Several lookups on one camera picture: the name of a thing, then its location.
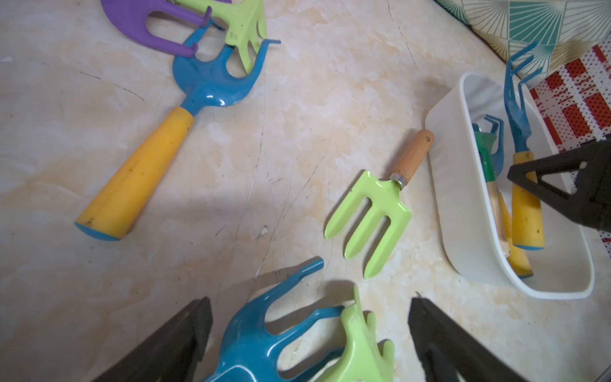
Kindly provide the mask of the light green fork wooden handle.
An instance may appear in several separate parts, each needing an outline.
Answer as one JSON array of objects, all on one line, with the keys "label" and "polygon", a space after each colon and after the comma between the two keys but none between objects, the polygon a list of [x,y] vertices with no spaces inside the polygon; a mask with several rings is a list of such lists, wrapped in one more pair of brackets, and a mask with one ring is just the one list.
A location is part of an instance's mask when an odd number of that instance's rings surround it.
[{"label": "light green fork wooden handle", "polygon": [[365,265],[365,279],[380,274],[411,220],[412,212],[401,202],[400,193],[412,180],[434,140],[434,133],[431,131],[418,131],[392,167],[390,177],[386,181],[381,181],[368,170],[364,171],[326,224],[324,238],[331,239],[341,233],[361,202],[370,200],[371,207],[345,245],[344,257],[352,259],[364,249],[381,221],[389,219],[388,228]]}]

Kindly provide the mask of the white plastic storage box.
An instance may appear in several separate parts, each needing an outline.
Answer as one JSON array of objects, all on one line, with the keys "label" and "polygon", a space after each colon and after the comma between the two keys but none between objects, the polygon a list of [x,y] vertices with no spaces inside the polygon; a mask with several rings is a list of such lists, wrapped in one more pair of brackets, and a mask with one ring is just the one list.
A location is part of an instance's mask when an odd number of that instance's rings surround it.
[{"label": "white plastic storage box", "polygon": [[504,85],[465,73],[426,117],[425,127],[435,136],[432,177],[449,261],[470,281],[514,287],[533,298],[588,297],[595,281],[588,230],[548,205],[542,206],[546,246],[528,253],[534,275],[520,279],[505,259],[472,128],[488,131],[487,114],[507,118]]}]

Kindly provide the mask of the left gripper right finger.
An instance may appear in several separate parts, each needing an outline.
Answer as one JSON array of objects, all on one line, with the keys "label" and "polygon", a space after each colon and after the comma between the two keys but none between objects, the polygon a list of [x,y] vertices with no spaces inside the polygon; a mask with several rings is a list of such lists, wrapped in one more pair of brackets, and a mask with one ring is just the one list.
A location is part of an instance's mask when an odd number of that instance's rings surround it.
[{"label": "left gripper right finger", "polygon": [[431,300],[414,297],[408,325],[427,381],[523,381]]}]

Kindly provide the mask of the dark green rake wooden handle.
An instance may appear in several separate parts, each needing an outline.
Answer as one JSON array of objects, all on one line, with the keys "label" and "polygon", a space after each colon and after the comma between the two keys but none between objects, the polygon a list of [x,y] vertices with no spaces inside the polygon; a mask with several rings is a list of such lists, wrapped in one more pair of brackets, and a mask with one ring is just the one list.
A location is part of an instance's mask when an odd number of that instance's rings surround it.
[{"label": "dark green rake wooden handle", "polygon": [[492,149],[496,141],[496,136],[492,133],[476,131],[474,132],[477,149],[480,155],[482,170],[488,190],[488,199],[493,212],[493,219],[496,235],[501,245],[504,257],[510,256],[510,245],[506,235],[504,220],[501,213],[501,203],[499,199],[496,175],[494,171]]}]

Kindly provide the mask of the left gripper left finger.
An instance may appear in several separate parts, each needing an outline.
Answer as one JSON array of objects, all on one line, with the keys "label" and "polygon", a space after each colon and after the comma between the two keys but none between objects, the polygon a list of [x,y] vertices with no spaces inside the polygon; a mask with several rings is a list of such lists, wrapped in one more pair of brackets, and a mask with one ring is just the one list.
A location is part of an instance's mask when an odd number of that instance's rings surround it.
[{"label": "left gripper left finger", "polygon": [[213,326],[208,297],[196,299],[96,381],[192,381]]}]

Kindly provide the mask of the light green rake wooden handle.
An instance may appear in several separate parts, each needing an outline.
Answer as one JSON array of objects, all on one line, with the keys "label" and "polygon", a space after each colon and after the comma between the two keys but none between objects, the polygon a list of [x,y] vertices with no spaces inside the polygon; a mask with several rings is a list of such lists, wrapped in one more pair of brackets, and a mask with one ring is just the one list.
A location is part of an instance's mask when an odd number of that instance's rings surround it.
[{"label": "light green rake wooden handle", "polygon": [[377,316],[362,309],[360,289],[353,287],[354,304],[341,313],[346,346],[338,361],[319,381],[393,381],[396,348],[391,340],[377,341]]}]

